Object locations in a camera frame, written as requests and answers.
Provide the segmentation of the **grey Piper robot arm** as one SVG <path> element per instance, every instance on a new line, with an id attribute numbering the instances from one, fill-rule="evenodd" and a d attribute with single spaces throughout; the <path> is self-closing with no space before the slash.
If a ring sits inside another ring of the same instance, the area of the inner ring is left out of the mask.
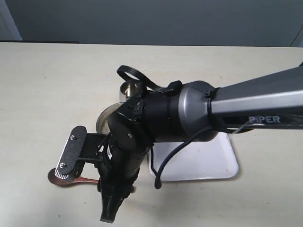
<path id="1" fill-rule="evenodd" d="M 193 141 L 210 141 L 217 133 L 253 129 L 302 129 L 303 68 L 298 66 L 227 87 L 204 81 L 174 81 L 160 87 L 140 71 L 120 66 L 123 80 L 141 89 L 108 118 L 111 159 L 100 169 L 101 220 L 113 222 L 131 192 L 140 165 L 156 142 L 179 142 L 156 173 L 155 188 L 168 161 Z"/>

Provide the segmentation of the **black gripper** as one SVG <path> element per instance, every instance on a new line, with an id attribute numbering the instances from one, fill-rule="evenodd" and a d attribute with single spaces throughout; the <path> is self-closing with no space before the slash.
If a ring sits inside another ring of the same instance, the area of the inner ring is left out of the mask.
<path id="1" fill-rule="evenodd" d="M 127 133 L 110 133 L 108 147 L 112 157 L 108 158 L 106 152 L 98 172 L 102 214 L 110 215 L 111 212 L 114 215 L 133 191 L 140 165 L 152 147 L 152 137 L 144 132 L 135 132 L 131 136 Z"/>

